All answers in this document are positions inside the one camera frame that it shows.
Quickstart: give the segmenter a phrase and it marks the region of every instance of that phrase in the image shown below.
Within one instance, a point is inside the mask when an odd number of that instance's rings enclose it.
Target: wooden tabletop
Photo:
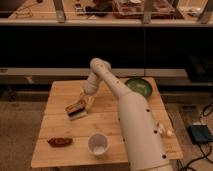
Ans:
[[[172,130],[154,79],[144,79],[153,87],[148,102],[154,118],[163,123],[165,128]],[[77,120],[69,119],[65,107],[78,99],[83,84],[84,81],[56,81],[52,84],[31,162],[32,168],[128,163],[117,118],[117,100],[104,82],[95,95],[94,104],[88,115]],[[106,134],[110,144],[107,155],[101,159],[92,156],[87,149],[89,136],[96,132]],[[47,141],[56,137],[71,137],[73,144],[53,148]],[[169,159],[182,158],[176,136],[173,134],[171,137],[162,138]]]

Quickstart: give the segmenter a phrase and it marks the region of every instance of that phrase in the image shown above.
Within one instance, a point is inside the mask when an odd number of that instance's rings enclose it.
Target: food item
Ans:
[[[47,141],[52,147],[66,147],[72,144],[72,138],[51,138]]]
[[[86,107],[86,102],[85,102],[85,100],[81,99],[77,103],[67,106],[65,108],[65,110],[67,111],[67,114],[69,116],[73,116],[73,115],[77,114],[78,112],[83,111],[85,109],[85,107]]]

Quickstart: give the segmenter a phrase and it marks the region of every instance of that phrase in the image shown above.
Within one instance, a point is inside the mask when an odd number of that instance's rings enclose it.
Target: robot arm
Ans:
[[[93,95],[104,80],[118,99],[118,115],[132,171],[171,171],[161,137],[147,100],[130,90],[110,72],[110,64],[99,58],[91,60],[84,93]]]

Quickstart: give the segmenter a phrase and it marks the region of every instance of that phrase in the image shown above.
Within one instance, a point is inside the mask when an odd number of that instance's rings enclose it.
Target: floor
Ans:
[[[0,170],[1,171],[34,171],[30,162],[33,149],[42,121],[43,111],[48,99],[48,90],[13,91],[11,88],[0,88]],[[199,148],[192,145],[179,109],[181,105],[196,105],[200,111],[212,98],[211,94],[201,93],[188,95],[187,93],[162,92],[165,107],[171,118],[175,133],[183,150],[182,164],[201,156]],[[205,119],[213,132],[213,114]],[[172,161],[177,170],[176,161]],[[212,171],[213,165],[206,159],[191,165],[197,171]],[[100,170],[78,168],[75,170]]]

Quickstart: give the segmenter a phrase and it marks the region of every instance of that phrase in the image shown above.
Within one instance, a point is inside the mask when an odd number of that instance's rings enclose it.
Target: cup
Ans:
[[[88,148],[92,155],[96,157],[102,157],[108,149],[108,140],[106,135],[96,133],[92,135],[88,140]]]

